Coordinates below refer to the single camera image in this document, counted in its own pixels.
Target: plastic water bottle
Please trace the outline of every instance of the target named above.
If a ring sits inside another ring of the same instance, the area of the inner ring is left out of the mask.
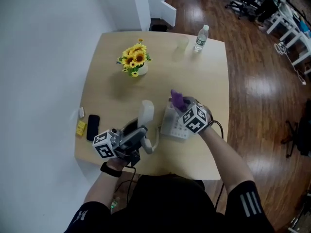
[[[194,45],[194,50],[196,52],[201,51],[204,47],[204,44],[206,43],[206,40],[208,38],[208,25],[204,25],[203,29],[200,30],[198,37],[196,38],[196,43]]]

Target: purple object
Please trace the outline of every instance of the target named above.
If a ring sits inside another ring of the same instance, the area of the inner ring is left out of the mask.
[[[183,99],[183,95],[172,89],[171,96],[172,96],[173,106],[176,107],[181,112],[186,112],[188,106]]]

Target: artificial flower bouquet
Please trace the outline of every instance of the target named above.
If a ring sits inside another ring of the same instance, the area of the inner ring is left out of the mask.
[[[152,61],[147,53],[147,47],[141,43],[142,41],[143,39],[138,39],[138,43],[123,51],[122,57],[117,61],[118,64],[123,65],[122,71],[128,72],[131,77],[137,77],[139,68],[143,67],[145,62]]]

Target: bottle label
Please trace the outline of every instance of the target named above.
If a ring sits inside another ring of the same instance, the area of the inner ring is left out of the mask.
[[[206,43],[206,41],[201,41],[201,40],[199,40],[199,38],[196,38],[196,44],[198,44],[200,46],[204,46],[205,43]]]

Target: black t-shirt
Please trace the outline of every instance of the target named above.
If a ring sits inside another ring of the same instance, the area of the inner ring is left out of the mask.
[[[142,176],[128,206],[114,214],[99,202],[83,204],[66,233],[184,230],[274,232],[255,183],[245,181],[228,196],[225,215],[217,213],[203,183],[176,175]]]

